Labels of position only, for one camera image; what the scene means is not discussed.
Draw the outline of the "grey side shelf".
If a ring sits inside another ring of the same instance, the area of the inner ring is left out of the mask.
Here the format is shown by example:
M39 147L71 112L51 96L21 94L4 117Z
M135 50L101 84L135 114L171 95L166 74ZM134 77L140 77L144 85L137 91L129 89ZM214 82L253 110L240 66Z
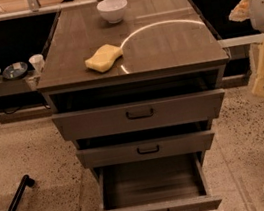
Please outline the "grey side shelf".
M29 72L19 80L7 80L0 78L0 96L10 96L36 91L40 76L35 71Z

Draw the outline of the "grey drawer cabinet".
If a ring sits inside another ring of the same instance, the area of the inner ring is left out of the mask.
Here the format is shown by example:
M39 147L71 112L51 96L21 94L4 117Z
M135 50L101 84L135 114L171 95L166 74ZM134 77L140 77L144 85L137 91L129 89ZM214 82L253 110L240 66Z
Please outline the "grey drawer cabinet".
M120 47L123 54L109 71L99 73L85 60L104 44ZM113 24L93 4L66 8L48 52L38 88L52 115L222 89L228 62L189 0L128 0L123 20ZM180 125L212 130L214 119ZM78 151L100 137L67 141Z

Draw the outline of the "dark glazed bowl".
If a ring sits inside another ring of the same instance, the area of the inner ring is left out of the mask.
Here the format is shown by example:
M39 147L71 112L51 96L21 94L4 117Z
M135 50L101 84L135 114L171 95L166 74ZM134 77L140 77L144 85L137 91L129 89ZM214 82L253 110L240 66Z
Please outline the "dark glazed bowl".
M28 73L28 66L26 62L16 62L8 65L6 69L3 70L3 78L7 80L20 79L26 76Z

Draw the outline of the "yellow sponge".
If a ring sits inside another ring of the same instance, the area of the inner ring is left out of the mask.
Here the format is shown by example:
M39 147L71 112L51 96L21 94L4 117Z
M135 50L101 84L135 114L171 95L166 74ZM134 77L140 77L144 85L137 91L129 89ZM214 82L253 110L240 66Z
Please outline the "yellow sponge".
M104 44L104 46L97 49L92 57L85 60L85 66L99 73L106 73L106 71L112 68L114 65L113 63L117 58L121 57L122 54L123 52L120 47Z

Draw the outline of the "grey top drawer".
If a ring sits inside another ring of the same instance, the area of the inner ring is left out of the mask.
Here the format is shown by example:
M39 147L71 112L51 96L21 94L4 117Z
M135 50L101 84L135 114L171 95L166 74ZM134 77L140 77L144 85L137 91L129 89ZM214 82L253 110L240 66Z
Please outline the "grey top drawer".
M52 121L69 141L163 128L217 118L224 95L222 89L205 90L172 98L58 113L53 115Z

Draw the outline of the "white paper cup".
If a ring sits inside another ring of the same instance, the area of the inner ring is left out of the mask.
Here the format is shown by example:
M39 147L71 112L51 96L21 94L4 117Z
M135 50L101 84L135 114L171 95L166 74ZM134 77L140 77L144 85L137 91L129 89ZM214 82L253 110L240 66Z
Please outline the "white paper cup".
M43 55L41 54L35 54L30 57L29 63L34 67L35 71L38 73L41 73L44 67L45 59L43 58Z

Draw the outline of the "grey middle drawer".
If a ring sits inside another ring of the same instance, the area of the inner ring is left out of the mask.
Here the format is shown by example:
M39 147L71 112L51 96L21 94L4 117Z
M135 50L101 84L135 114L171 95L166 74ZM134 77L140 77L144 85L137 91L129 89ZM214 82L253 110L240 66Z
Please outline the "grey middle drawer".
M185 124L113 138L94 138L88 141L84 150L78 150L76 154L81 164L92 170L209 150L214 132L210 129L199 131L198 127L198 124Z

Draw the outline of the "grey drawer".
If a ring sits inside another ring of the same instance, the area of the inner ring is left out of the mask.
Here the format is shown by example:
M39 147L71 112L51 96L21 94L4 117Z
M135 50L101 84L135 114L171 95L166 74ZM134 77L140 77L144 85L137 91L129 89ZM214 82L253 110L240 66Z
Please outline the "grey drawer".
M52 121L69 141L163 128L217 118L224 95L222 89L205 90L172 98L58 113L53 115Z
M210 211L222 201L192 153L105 166L98 181L100 211Z
M81 164L92 170L209 150L214 132L210 129L199 131L198 127L198 124L185 124L113 138L94 138L88 141L84 150L78 150L76 154Z

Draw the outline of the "grey bottom drawer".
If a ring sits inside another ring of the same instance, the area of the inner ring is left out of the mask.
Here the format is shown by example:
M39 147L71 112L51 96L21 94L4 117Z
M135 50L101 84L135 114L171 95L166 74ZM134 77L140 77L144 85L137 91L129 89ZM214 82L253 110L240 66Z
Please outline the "grey bottom drawer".
M222 201L192 153L105 166L98 181L100 211L210 211Z

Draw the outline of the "white bowl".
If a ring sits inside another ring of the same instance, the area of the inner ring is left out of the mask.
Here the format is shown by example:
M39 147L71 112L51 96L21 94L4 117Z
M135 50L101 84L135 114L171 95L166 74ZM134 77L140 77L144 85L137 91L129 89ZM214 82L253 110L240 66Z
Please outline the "white bowl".
M103 0L96 6L102 19L110 24L123 20L127 8L127 0Z

